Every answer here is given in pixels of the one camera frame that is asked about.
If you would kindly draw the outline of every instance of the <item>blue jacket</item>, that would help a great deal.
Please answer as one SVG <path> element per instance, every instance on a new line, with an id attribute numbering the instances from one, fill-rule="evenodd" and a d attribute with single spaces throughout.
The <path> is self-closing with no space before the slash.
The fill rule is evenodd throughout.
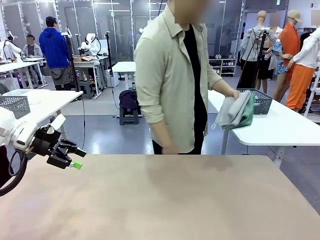
<path id="1" fill-rule="evenodd" d="M 69 67 L 69 51 L 67 42 L 61 32 L 47 27 L 39 37 L 40 48 L 51 69 Z"/>

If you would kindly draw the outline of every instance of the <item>basket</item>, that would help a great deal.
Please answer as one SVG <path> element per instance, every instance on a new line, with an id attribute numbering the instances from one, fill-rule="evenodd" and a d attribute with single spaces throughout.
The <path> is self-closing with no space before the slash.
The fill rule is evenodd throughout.
<path id="1" fill-rule="evenodd" d="M 12 111 L 16 119 L 30 113 L 27 96 L 0 96 L 0 107 Z"/>
<path id="2" fill-rule="evenodd" d="M 254 115 L 267 115 L 272 103 L 272 98 L 268 95 L 260 92 L 257 89 L 237 89 L 240 93 L 249 91 L 252 95 L 255 97 L 254 102 L 254 109 L 253 114 Z"/>

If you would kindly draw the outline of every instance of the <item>step stool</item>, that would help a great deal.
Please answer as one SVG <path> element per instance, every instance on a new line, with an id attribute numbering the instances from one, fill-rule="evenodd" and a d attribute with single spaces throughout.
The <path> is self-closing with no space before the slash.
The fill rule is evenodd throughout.
<path id="1" fill-rule="evenodd" d="M 121 126 L 125 125 L 125 123 L 130 123 L 134 125 L 139 124 L 139 115 L 138 115 L 138 110 L 131 110 L 133 113 L 133 116 L 126 116 L 128 114 L 125 114 L 127 112 L 127 108 L 123 108 L 120 106 L 120 115 L 119 115 L 119 123 Z"/>
<path id="2" fill-rule="evenodd" d="M 94 96 L 90 81 L 79 81 L 79 90 L 83 91 L 82 97 L 85 99 L 92 99 Z"/>

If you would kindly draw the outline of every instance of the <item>light green button-up shirt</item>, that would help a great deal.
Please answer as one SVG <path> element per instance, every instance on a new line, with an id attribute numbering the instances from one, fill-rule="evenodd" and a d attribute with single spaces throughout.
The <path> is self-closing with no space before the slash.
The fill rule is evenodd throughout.
<path id="1" fill-rule="evenodd" d="M 206 26 L 193 24 L 193 29 L 201 65 L 200 91 L 208 111 L 208 89 L 222 78 L 209 65 Z M 192 151 L 195 143 L 195 78 L 184 38 L 184 30 L 166 6 L 144 29 L 134 52 L 137 97 L 145 119 L 149 124 L 164 120 L 180 153 Z"/>

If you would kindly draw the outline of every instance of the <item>gray jacket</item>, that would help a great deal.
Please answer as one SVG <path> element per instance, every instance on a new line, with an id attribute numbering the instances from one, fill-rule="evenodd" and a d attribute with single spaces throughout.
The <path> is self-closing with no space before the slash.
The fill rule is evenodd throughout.
<path id="1" fill-rule="evenodd" d="M 26 54 L 26 57 L 28 58 L 29 57 L 29 53 L 28 53 L 28 45 L 26 44 L 24 47 L 23 47 L 23 53 Z M 43 58 L 44 55 L 42 54 L 42 51 L 41 51 L 41 48 L 39 45 L 37 44 L 34 44 L 34 57 L 35 58 Z M 40 62 L 40 66 L 42 66 L 44 63 L 43 61 L 39 61 Z"/>
<path id="2" fill-rule="evenodd" d="M 259 50 L 264 34 L 263 31 L 261 31 L 261 28 L 264 28 L 264 26 L 255 26 L 250 28 L 243 36 L 240 55 L 244 61 L 256 62 L 258 60 Z M 268 29 L 267 33 L 270 41 L 275 43 L 277 37 L 274 32 L 271 29 Z"/>

